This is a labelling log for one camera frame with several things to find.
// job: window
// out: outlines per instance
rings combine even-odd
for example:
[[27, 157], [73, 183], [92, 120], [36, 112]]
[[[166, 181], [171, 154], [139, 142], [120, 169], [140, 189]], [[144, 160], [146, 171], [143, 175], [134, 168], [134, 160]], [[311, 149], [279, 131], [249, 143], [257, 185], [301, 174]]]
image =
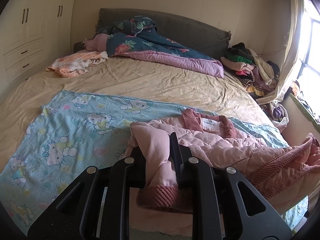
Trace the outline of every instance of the window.
[[305, 0], [301, 23], [298, 62], [300, 90], [316, 116], [320, 115], [320, 15], [311, 1]]

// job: metal screw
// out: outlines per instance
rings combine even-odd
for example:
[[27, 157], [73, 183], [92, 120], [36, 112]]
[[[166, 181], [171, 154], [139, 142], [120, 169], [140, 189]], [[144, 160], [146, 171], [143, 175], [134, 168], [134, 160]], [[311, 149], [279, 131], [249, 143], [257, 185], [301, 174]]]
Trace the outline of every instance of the metal screw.
[[196, 158], [196, 157], [190, 157], [190, 158], [189, 158], [189, 162], [190, 162], [190, 163], [193, 163], [193, 164], [196, 164], [196, 163], [199, 162], [199, 160], [198, 160], [198, 158]]
[[97, 171], [96, 167], [90, 166], [87, 168], [87, 173], [92, 174]]
[[133, 163], [134, 162], [134, 158], [127, 157], [127, 158], [124, 159], [124, 162], [127, 163], [127, 164]]
[[236, 169], [234, 167], [228, 167], [227, 168], [227, 173], [235, 174], [236, 173]]

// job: window sill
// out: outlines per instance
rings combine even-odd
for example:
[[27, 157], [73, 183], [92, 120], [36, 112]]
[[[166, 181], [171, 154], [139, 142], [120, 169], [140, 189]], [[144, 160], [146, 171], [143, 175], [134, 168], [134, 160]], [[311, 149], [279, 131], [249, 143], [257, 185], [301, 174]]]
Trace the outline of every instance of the window sill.
[[318, 121], [311, 115], [311, 113], [303, 106], [302, 103], [300, 103], [300, 101], [293, 94], [290, 93], [289, 96], [291, 97], [295, 105], [298, 107], [300, 112], [304, 115], [304, 117], [309, 122], [311, 122], [316, 131], [320, 133], [320, 124], [318, 123]]

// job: white wardrobe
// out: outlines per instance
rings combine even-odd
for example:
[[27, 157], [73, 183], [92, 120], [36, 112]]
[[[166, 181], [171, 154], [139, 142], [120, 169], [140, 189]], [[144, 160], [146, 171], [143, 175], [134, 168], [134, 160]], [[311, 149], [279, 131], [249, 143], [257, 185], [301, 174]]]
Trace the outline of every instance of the white wardrobe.
[[0, 98], [70, 54], [74, 0], [10, 0], [0, 15]]

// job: light blue blanket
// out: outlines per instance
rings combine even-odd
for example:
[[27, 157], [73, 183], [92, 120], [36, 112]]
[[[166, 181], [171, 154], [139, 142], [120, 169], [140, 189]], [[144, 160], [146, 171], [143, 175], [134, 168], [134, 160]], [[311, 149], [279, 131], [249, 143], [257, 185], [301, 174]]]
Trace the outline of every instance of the light blue blanket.
[[[105, 168], [122, 158], [131, 122], [178, 116], [186, 108], [173, 103], [63, 90], [42, 106], [41, 115], [28, 126], [20, 147], [0, 174], [0, 201], [27, 234], [35, 219], [86, 167]], [[235, 118], [231, 121], [236, 128], [264, 138], [268, 146], [288, 146], [274, 127]], [[297, 216], [293, 217], [299, 221], [301, 215]]]

